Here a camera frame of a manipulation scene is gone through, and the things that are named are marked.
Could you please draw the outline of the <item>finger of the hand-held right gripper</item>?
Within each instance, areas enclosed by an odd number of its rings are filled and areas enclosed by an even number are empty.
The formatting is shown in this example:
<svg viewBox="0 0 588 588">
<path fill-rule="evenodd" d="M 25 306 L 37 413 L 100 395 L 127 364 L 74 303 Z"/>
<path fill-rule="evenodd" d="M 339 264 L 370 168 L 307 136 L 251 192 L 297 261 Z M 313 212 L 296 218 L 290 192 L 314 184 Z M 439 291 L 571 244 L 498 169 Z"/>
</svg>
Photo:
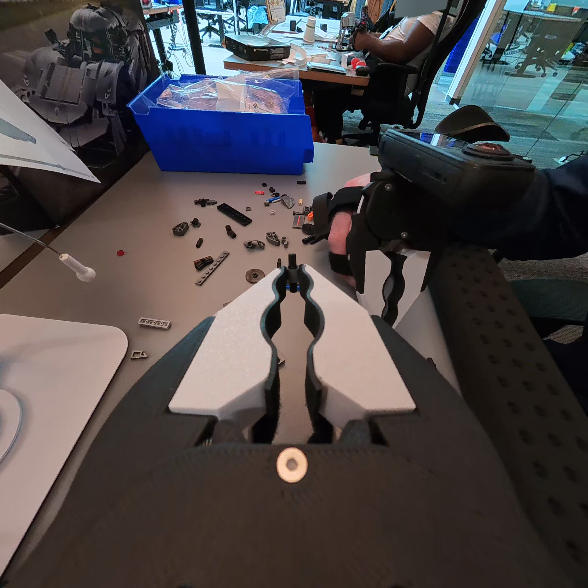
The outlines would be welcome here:
<svg viewBox="0 0 588 588">
<path fill-rule="evenodd" d="M 423 290 L 430 252 L 399 249 L 390 258 L 391 272 L 385 282 L 385 321 L 396 327 Z"/>
<path fill-rule="evenodd" d="M 371 315 L 383 317 L 386 307 L 384 289 L 391 271 L 392 261 L 384 252 L 380 250 L 366 252 L 364 291 L 357 292 L 357 301 Z"/>
</svg>

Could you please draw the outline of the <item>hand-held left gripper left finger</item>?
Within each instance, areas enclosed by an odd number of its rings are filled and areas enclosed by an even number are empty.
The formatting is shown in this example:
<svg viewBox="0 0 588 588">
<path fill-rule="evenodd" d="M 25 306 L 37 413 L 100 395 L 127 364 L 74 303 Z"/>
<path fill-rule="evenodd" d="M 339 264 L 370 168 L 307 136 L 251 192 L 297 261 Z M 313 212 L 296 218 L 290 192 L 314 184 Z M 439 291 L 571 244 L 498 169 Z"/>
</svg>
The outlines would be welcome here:
<svg viewBox="0 0 588 588">
<path fill-rule="evenodd" d="M 231 420 L 254 443 L 273 441 L 280 411 L 278 352 L 283 269 L 219 310 L 178 385 L 169 411 Z"/>
</svg>

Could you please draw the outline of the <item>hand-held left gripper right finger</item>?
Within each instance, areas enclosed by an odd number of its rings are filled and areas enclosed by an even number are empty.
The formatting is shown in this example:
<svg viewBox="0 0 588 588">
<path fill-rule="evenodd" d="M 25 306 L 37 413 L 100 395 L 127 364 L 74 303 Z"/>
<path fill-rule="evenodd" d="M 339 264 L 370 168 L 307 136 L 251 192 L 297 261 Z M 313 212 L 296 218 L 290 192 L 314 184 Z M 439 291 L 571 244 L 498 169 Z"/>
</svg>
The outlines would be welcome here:
<svg viewBox="0 0 588 588">
<path fill-rule="evenodd" d="M 329 443 L 353 420 L 416 410 L 371 315 L 309 265 L 300 267 L 306 354 L 305 397 L 311 441 Z"/>
</svg>

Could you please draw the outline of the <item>person's right forearm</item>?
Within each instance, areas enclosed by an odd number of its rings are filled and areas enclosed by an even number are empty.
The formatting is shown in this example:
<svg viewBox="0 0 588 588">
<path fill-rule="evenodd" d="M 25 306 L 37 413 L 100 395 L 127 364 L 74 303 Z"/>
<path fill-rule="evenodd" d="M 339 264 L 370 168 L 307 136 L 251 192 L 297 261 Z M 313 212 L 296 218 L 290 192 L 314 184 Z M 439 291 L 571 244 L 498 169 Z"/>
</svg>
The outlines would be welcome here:
<svg viewBox="0 0 588 588">
<path fill-rule="evenodd" d="M 587 155 L 541 171 L 489 248 L 512 261 L 587 254 Z"/>
</svg>

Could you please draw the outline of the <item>long grey lego plate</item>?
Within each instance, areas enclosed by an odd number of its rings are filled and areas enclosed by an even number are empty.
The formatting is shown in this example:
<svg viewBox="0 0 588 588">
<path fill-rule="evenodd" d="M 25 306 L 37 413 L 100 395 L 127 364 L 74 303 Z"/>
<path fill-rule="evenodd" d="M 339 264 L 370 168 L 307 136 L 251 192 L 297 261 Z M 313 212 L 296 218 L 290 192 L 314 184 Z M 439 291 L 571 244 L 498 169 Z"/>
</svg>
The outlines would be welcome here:
<svg viewBox="0 0 588 588">
<path fill-rule="evenodd" d="M 205 265 L 199 269 L 199 276 L 195 280 L 195 285 L 202 286 L 209 278 L 213 275 L 218 267 L 227 259 L 230 255 L 229 251 L 222 251 L 215 259 L 211 258 L 211 261 L 206 262 Z"/>
</svg>

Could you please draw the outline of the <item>long black lego plate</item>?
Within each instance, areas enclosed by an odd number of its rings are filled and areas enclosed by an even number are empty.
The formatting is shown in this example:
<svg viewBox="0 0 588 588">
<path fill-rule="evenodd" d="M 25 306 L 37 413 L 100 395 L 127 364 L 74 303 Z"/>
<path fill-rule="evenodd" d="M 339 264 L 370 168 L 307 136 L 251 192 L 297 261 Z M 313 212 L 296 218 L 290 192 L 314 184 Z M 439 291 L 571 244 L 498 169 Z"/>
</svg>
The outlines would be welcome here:
<svg viewBox="0 0 588 588">
<path fill-rule="evenodd" d="M 240 212 L 227 203 L 218 204 L 217 210 L 241 226 L 249 226 L 253 222 L 252 219 L 246 214 Z"/>
</svg>

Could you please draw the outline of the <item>lego instruction booklet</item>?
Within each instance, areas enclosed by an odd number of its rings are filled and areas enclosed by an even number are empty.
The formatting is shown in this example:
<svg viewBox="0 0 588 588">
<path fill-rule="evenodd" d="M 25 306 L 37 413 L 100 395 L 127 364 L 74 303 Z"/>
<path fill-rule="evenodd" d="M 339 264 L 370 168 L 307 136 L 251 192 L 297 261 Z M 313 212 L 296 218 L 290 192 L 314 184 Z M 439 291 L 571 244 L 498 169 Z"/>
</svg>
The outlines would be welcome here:
<svg viewBox="0 0 588 588">
<path fill-rule="evenodd" d="M 100 183 L 73 148 L 1 82 L 1 165 Z"/>
</svg>

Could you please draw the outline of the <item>dark printed lego box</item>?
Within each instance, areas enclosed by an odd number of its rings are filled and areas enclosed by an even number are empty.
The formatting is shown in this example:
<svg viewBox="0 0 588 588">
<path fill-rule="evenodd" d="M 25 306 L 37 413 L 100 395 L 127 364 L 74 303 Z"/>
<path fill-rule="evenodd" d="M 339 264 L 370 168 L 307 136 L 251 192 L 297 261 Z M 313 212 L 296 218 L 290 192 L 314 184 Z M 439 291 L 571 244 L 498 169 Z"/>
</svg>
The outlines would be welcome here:
<svg viewBox="0 0 588 588">
<path fill-rule="evenodd" d="M 1 1 L 1 80 L 98 178 L 1 166 L 1 222 L 68 222 L 148 151 L 128 108 L 159 74 L 140 1 Z"/>
</svg>

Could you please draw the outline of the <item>black office chair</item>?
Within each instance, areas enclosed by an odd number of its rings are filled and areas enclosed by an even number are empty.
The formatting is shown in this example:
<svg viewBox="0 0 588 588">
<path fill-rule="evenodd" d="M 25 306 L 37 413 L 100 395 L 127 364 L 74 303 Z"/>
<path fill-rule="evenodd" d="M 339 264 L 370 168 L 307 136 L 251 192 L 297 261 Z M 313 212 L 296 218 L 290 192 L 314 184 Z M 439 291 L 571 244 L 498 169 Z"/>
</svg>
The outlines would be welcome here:
<svg viewBox="0 0 588 588">
<path fill-rule="evenodd" d="M 437 71 L 472 22 L 481 14 L 485 4 L 485 1 L 462 1 L 450 31 L 444 36 L 443 27 L 450 12 L 448 2 L 442 11 L 440 27 L 432 48 L 420 69 L 408 65 L 378 63 L 369 76 L 363 95 L 363 118 L 359 128 L 371 128 L 374 136 L 378 136 L 382 125 L 416 129 L 422 122 Z"/>
</svg>

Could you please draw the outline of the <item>black dotted chair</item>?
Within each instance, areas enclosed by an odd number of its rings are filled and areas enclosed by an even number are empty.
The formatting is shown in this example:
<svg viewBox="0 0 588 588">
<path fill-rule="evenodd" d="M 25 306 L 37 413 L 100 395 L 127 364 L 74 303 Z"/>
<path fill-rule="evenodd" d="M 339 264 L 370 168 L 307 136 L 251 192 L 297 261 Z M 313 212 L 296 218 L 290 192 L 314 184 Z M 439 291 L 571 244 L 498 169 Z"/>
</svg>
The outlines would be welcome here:
<svg viewBox="0 0 588 588">
<path fill-rule="evenodd" d="M 486 249 L 448 246 L 429 291 L 465 401 L 551 554 L 587 587 L 587 416 Z"/>
</svg>

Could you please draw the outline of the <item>white book stand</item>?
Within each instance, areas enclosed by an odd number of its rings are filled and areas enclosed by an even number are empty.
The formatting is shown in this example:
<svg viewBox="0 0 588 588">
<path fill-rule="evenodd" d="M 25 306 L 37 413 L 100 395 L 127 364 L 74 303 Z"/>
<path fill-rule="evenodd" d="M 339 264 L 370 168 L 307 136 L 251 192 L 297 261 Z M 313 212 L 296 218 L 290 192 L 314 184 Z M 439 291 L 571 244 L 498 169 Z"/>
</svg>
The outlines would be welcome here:
<svg viewBox="0 0 588 588">
<path fill-rule="evenodd" d="M 127 349 L 113 326 L 1 313 L 1 573 Z"/>
</svg>

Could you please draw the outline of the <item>wooden-edged background table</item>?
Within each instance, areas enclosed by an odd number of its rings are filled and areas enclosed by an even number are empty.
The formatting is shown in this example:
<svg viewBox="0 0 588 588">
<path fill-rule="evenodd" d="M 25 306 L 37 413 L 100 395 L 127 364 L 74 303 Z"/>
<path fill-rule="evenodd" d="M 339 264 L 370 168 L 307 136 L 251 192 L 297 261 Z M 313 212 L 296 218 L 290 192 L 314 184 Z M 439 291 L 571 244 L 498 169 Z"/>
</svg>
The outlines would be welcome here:
<svg viewBox="0 0 588 588">
<path fill-rule="evenodd" d="M 318 19 L 315 27 L 315 38 L 312 43 L 306 42 L 303 38 L 306 23 L 307 17 L 290 15 L 286 17 L 284 22 L 272 26 L 266 34 L 239 33 L 263 35 L 283 43 L 290 43 L 289 58 L 281 61 L 248 62 L 229 51 L 229 56 L 224 59 L 224 68 L 226 70 L 246 70 L 251 72 L 297 68 L 299 70 L 299 79 L 366 87 L 369 83 L 369 76 L 358 76 L 352 67 L 343 68 L 341 60 L 344 54 L 335 51 L 333 48 L 336 34 L 339 32 L 339 21 Z"/>
</svg>

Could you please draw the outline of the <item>blue plastic bin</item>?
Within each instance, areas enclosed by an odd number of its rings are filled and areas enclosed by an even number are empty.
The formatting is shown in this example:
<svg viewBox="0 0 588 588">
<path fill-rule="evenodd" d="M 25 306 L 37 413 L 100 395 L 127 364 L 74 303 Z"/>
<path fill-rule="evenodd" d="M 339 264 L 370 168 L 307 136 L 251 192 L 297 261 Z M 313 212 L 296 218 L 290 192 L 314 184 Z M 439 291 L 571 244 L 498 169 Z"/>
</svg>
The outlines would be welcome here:
<svg viewBox="0 0 588 588">
<path fill-rule="evenodd" d="M 155 103 L 171 82 L 207 77 L 217 76 L 171 79 L 162 74 L 128 103 L 161 170 L 300 175 L 313 162 L 303 89 L 285 115 L 194 111 Z"/>
</svg>

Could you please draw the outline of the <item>black flat box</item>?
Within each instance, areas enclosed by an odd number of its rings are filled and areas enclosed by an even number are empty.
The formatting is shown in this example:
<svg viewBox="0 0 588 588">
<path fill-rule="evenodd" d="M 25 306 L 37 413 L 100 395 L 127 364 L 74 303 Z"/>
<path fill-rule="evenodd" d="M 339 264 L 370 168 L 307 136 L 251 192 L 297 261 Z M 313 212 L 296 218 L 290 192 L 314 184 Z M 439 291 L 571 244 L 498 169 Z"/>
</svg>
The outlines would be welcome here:
<svg viewBox="0 0 588 588">
<path fill-rule="evenodd" d="M 290 43 L 263 35 L 226 34 L 224 42 L 228 51 L 248 62 L 281 61 L 290 55 Z"/>
</svg>

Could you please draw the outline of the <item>clear plastic bags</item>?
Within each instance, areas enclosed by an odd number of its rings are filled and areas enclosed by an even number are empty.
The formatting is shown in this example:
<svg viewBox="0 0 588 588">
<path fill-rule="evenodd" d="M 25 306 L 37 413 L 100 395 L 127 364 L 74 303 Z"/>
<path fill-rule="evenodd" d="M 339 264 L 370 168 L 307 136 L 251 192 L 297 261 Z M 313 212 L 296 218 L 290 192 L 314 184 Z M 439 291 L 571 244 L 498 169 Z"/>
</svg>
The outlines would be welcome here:
<svg viewBox="0 0 588 588">
<path fill-rule="evenodd" d="M 299 70 L 240 70 L 232 77 L 171 82 L 156 104 L 193 111 L 285 115 L 302 94 Z"/>
</svg>

